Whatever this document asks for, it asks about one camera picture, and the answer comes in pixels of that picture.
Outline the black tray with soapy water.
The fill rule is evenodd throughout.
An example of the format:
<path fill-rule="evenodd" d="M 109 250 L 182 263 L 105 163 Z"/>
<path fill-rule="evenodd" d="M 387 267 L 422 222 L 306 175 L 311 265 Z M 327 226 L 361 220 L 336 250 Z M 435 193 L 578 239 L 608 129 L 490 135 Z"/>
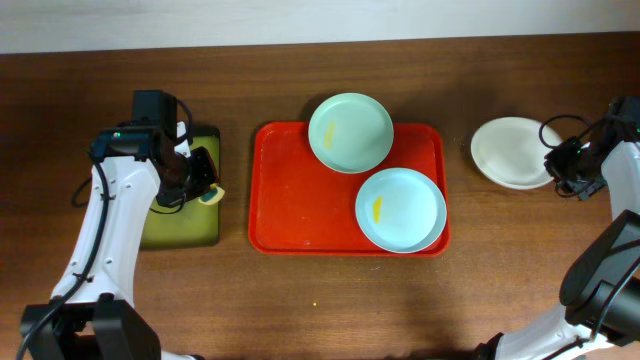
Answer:
<path fill-rule="evenodd" d="M 174 214 L 156 202 L 152 208 L 160 214 L 148 214 L 141 239 L 142 250 L 207 247 L 219 242 L 218 204 L 204 205 L 194 199 Z"/>

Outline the white plate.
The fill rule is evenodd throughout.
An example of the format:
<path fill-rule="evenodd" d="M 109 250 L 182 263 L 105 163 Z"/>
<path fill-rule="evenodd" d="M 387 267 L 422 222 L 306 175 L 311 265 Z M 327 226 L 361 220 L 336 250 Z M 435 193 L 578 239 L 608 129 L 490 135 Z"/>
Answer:
<path fill-rule="evenodd" d="M 542 124 L 522 117 L 502 117 L 480 126 L 470 153 L 480 172 L 506 188 L 531 190 L 549 184 L 545 156 L 551 151 L 540 140 Z"/>

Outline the light blue plate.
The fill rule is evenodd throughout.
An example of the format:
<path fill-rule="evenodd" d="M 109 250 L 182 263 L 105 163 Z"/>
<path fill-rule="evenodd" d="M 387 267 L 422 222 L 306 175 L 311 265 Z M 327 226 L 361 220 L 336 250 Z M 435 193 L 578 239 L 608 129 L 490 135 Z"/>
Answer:
<path fill-rule="evenodd" d="M 369 177 L 355 200 L 357 224 L 380 249 L 417 253 L 434 245 L 447 223 L 442 191 L 426 175 L 389 168 Z"/>

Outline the green yellow sponge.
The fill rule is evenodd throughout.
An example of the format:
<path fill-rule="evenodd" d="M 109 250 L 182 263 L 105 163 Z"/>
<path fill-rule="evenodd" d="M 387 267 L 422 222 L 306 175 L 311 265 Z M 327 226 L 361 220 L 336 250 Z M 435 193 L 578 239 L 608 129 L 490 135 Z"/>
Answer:
<path fill-rule="evenodd" d="M 210 186 L 207 193 L 200 196 L 198 201 L 205 206 L 212 206 L 217 204 L 225 195 L 225 190 L 222 189 L 217 183 Z"/>

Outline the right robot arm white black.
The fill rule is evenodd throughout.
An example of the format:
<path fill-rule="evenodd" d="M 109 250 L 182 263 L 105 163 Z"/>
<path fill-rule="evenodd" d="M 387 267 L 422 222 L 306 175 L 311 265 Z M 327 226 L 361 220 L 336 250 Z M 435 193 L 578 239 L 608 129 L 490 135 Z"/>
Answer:
<path fill-rule="evenodd" d="M 638 97 L 612 99 L 600 120 L 550 146 L 544 167 L 563 198 L 608 188 L 613 221 L 567 271 L 558 305 L 479 344 L 475 359 L 579 359 L 639 339 Z"/>

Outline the red plastic tray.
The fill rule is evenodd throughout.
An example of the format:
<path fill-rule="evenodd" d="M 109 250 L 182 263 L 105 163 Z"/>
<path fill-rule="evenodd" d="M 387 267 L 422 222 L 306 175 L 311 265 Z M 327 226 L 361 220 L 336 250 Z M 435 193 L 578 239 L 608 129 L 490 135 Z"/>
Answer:
<path fill-rule="evenodd" d="M 271 255 L 433 258 L 449 246 L 446 224 L 426 249 L 394 254 L 365 236 L 355 212 L 362 184 L 388 168 L 422 173 L 448 200 L 443 141 L 435 128 L 395 123 L 394 143 L 385 160 L 358 174 L 322 164 L 312 152 L 305 122 L 268 123 L 258 130 L 254 145 L 248 234 L 256 250 Z"/>

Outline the mint green plate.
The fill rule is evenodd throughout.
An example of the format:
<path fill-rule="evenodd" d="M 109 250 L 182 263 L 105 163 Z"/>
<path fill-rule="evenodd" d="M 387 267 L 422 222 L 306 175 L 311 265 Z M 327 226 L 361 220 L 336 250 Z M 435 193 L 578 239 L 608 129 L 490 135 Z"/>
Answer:
<path fill-rule="evenodd" d="M 360 93 L 341 93 L 314 110 L 308 141 L 315 157 L 326 167 L 344 174 L 364 173 L 389 154 L 394 127 L 377 100 Z"/>

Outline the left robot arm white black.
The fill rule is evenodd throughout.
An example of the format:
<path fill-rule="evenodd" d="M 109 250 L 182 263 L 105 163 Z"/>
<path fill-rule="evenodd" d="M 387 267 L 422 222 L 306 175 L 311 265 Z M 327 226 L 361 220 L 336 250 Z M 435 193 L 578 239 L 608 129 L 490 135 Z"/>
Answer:
<path fill-rule="evenodd" d="M 133 282 L 154 204 L 175 214 L 211 191 L 215 165 L 184 123 L 101 132 L 89 150 L 91 193 L 66 270 L 46 304 L 25 308 L 17 358 L 171 359 L 134 308 Z"/>

